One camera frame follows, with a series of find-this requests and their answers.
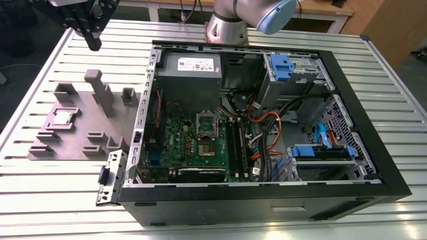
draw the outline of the cable wire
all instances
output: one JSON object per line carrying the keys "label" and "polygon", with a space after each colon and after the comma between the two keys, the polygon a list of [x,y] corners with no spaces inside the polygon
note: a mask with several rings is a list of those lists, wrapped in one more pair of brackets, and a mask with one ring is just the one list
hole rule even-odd
{"label": "cable wire", "polygon": [[202,7],[201,7],[201,2],[198,0],[198,6],[200,6],[200,12],[201,12],[201,19],[202,19],[202,24],[205,24],[205,13],[202,12]]}
{"label": "cable wire", "polygon": [[192,15],[194,13],[196,5],[197,5],[197,0],[193,0],[193,5],[192,5],[190,12],[189,12],[187,17],[185,18],[185,20],[179,22],[181,24],[185,24],[187,19],[192,17]]}

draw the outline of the metal bracket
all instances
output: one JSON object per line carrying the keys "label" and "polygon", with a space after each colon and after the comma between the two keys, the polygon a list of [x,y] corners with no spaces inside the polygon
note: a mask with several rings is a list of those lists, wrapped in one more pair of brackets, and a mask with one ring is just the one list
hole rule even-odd
{"label": "metal bracket", "polygon": [[97,183],[99,184],[95,206],[119,206],[118,195],[123,181],[127,154],[122,150],[107,154],[105,165],[99,169]]}

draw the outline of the blue plastic latch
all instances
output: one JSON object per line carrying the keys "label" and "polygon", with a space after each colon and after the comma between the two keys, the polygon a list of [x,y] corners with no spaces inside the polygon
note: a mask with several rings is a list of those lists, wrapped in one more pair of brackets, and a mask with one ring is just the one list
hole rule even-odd
{"label": "blue plastic latch", "polygon": [[326,127],[322,123],[317,123],[313,129],[313,142],[316,144],[318,143],[318,137],[321,137],[322,145],[325,145],[325,148],[330,149],[332,145],[326,137]]}
{"label": "blue plastic latch", "polygon": [[349,158],[353,159],[356,154],[354,154],[354,149],[350,146],[346,147],[346,152],[348,152]]}
{"label": "blue plastic latch", "polygon": [[297,148],[297,153],[301,157],[313,157],[314,150],[312,146],[294,146]]}
{"label": "blue plastic latch", "polygon": [[274,80],[281,82],[288,81],[293,72],[293,64],[289,61],[288,56],[270,54],[269,58]]}
{"label": "blue plastic latch", "polygon": [[298,150],[296,149],[296,147],[290,147],[290,152],[293,158],[298,156]]}

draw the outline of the red wire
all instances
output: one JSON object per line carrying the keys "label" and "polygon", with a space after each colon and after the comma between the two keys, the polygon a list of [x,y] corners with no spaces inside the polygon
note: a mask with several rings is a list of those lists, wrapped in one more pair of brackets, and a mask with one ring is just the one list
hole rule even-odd
{"label": "red wire", "polygon": [[158,123],[158,118],[159,118],[159,107],[161,107],[161,97],[159,97],[159,92],[158,90],[154,91],[157,93],[157,98],[158,98],[158,106],[157,106],[157,114],[154,116],[154,122],[153,122],[153,128],[151,128],[151,133],[149,139],[154,137],[154,132],[155,132],[155,127]]}

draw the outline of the aluminum workbench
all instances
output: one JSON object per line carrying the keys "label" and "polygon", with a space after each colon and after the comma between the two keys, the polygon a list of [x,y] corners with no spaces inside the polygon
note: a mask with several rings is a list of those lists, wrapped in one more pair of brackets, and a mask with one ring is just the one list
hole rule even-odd
{"label": "aluminum workbench", "polygon": [[151,40],[204,41],[201,25],[111,20],[99,51],[65,31],[0,135],[0,238],[421,239],[427,236],[427,114],[369,41],[358,36],[248,31],[250,45],[332,51],[412,195],[336,220],[141,227],[121,207],[94,207],[101,161],[29,161],[27,149],[55,98],[57,83],[99,69],[110,90],[145,86]]}

